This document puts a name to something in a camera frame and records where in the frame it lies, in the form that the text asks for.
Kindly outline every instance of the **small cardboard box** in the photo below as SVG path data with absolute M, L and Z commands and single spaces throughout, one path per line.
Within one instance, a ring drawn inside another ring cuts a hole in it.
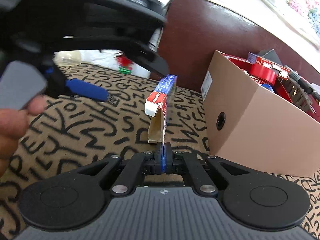
M 145 113 L 151 117 L 148 143 L 165 142 L 164 133 L 169 118 L 168 109 L 174 101 L 177 76 L 167 75 L 160 80 L 145 102 Z
M 218 51 L 202 88 L 211 155 L 276 174 L 310 177 L 319 169 L 320 124 Z

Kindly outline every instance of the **red tape roll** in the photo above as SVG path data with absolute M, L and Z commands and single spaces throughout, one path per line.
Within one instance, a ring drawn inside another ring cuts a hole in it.
M 276 83 L 277 74 L 272 69 L 261 66 L 257 63 L 252 64 L 249 74 L 262 79 L 272 86 Z

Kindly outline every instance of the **human hand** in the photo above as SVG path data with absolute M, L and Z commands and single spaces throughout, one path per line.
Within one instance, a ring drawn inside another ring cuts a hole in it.
M 25 110 L 0 109 L 0 177 L 9 166 L 11 155 L 17 150 L 19 139 L 28 130 L 28 114 L 41 114 L 46 105 L 43 96 L 36 96 Z

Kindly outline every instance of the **blue box label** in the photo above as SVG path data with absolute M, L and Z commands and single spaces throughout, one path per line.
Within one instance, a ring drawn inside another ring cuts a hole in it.
M 254 64 L 254 63 L 256 63 L 256 61 L 257 61 L 257 55 L 249 52 L 247 60 L 248 60 L 251 64 Z
M 167 75 L 166 77 L 160 80 L 160 82 L 158 83 L 154 91 L 168 94 L 171 88 L 174 86 L 176 79 L 177 79 L 177 76 Z
M 273 91 L 273 89 L 272 89 L 272 86 L 270 86 L 269 84 L 262 84 L 262 85 L 260 85 L 260 86 L 262 86 L 262 87 L 270 90 L 272 93 L 274 93 L 274 91 Z

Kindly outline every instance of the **red object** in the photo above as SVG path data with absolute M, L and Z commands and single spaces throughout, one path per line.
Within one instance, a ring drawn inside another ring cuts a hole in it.
M 150 96 L 148 96 L 147 101 L 152 102 L 154 104 L 162 103 L 166 101 L 167 95 L 164 93 L 153 91 Z
M 124 54 L 116 57 L 117 62 L 121 67 L 128 68 L 133 62 L 129 60 Z
M 224 53 L 222 53 L 222 55 L 224 55 L 227 59 L 229 59 L 233 64 L 235 64 L 239 68 L 246 70 L 248 73 L 251 72 L 251 68 L 253 65 L 249 61 L 247 61 L 246 59 L 234 57 L 234 56 L 224 54 Z M 292 103 L 291 98 L 289 97 L 287 91 L 285 90 L 285 88 L 283 87 L 282 83 L 277 78 L 277 76 L 276 76 L 275 84 L 272 88 L 277 95 L 281 96 L 283 99 Z
M 276 83 L 277 74 L 272 69 L 261 66 L 257 63 L 252 64 L 249 74 L 262 79 L 267 84 L 272 86 L 274 86 Z
M 290 69 L 281 66 L 275 62 L 272 62 L 271 60 L 268 60 L 266 58 L 260 57 L 254 53 L 249 52 L 248 54 L 248 61 L 250 61 L 252 64 L 258 63 L 261 66 L 267 67 L 267 68 L 274 68 L 279 70 L 279 77 L 285 80 L 289 79 Z
M 276 83 L 273 86 L 273 90 L 277 93 L 277 95 L 281 96 L 283 99 L 287 100 L 292 104 L 291 98 L 289 97 L 287 91 L 285 90 L 285 88 L 283 87 L 282 83 L 278 78 L 276 78 Z

